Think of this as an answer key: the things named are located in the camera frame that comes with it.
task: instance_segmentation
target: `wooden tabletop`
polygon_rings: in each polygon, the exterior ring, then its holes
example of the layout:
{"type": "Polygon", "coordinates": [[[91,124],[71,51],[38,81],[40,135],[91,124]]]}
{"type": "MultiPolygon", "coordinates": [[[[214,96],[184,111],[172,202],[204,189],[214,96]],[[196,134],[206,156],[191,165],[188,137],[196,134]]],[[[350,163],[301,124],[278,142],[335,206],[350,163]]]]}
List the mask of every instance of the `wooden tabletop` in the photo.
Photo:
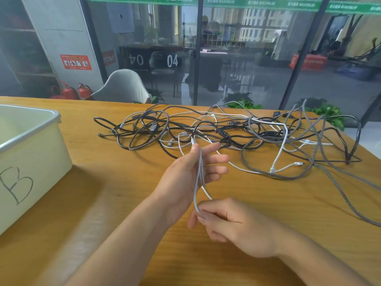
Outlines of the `wooden tabletop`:
{"type": "MultiPolygon", "coordinates": [[[[146,104],[8,97],[0,97],[0,104],[58,110],[62,115],[60,129],[74,164],[0,236],[1,284],[62,285],[153,191],[173,159],[157,143],[127,151],[114,140],[96,135],[107,130],[97,125],[93,117],[120,123],[127,115],[147,108],[146,104]]],[[[272,116],[272,112],[253,110],[258,116],[272,116]]],[[[326,135],[338,142],[334,134],[326,135]]],[[[347,136],[345,139],[353,144],[347,136]]],[[[253,167],[268,170],[277,151],[275,145],[265,144],[245,155],[253,167]]],[[[325,146],[325,151],[328,158],[343,158],[332,146],[325,146]]],[[[244,167],[239,151],[222,152],[229,154],[234,164],[244,167]]],[[[381,160],[361,146],[356,155],[364,161],[340,167],[381,185],[381,160]]],[[[277,168],[295,161],[300,160],[282,153],[277,168]]],[[[231,196],[249,203],[310,236],[373,284],[381,285],[381,229],[357,218],[322,170],[312,168],[294,181],[249,174],[231,166],[229,170],[220,181],[208,185],[212,197],[231,196]]],[[[296,175],[301,171],[292,167],[282,173],[296,175]]],[[[330,171],[358,211],[381,221],[380,192],[330,171]]],[[[206,199],[202,191],[197,198],[206,199]]],[[[231,244],[212,242],[201,225],[188,230],[187,218],[192,209],[193,206],[164,236],[141,285],[302,285],[278,259],[254,259],[231,244]]]]}

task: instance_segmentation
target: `shelf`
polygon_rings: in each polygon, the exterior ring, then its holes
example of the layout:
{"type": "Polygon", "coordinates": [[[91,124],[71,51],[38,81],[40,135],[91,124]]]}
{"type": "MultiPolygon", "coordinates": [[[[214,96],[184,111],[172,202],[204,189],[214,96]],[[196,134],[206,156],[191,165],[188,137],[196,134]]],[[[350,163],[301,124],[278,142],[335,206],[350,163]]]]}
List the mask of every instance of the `shelf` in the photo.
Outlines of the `shelf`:
{"type": "Polygon", "coordinates": [[[34,29],[17,29],[17,28],[1,28],[0,31],[14,31],[14,32],[35,32],[34,29]]]}
{"type": "Polygon", "coordinates": [[[24,76],[45,76],[45,77],[55,77],[54,73],[26,73],[26,72],[15,72],[16,75],[24,76]]]}

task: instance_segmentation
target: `person's right hand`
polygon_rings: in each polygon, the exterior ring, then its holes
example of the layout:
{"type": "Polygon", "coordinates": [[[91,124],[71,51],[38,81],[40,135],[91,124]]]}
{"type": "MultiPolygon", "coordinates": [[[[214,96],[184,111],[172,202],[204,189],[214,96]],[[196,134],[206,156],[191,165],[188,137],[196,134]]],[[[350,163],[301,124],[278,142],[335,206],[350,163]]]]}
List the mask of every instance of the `person's right hand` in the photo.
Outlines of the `person's right hand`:
{"type": "Polygon", "coordinates": [[[246,254],[257,258],[281,254],[282,241],[293,230],[233,198],[203,201],[193,211],[188,228],[200,221],[212,240],[230,240],[246,254]]]}

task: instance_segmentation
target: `plastic bin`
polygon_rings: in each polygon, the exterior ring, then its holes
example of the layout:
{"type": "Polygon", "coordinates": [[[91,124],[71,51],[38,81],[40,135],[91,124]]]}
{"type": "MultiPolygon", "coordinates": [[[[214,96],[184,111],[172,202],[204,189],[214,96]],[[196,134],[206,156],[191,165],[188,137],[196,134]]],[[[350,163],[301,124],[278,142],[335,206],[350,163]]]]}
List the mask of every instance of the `plastic bin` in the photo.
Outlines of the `plastic bin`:
{"type": "Polygon", "coordinates": [[[57,111],[0,104],[0,234],[72,167],[57,111]]]}

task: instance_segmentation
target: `forearm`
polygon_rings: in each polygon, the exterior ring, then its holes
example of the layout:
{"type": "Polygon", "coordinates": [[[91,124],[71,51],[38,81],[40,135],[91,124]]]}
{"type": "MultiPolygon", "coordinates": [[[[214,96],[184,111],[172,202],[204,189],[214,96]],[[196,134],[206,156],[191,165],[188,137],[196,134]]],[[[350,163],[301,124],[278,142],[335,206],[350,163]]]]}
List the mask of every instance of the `forearm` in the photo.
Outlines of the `forearm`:
{"type": "Polygon", "coordinates": [[[359,274],[327,250],[300,233],[291,232],[284,239],[279,258],[307,286],[369,286],[359,274]]]}
{"type": "Polygon", "coordinates": [[[151,195],[126,217],[67,285],[138,285],[168,228],[165,206],[151,195]]]}

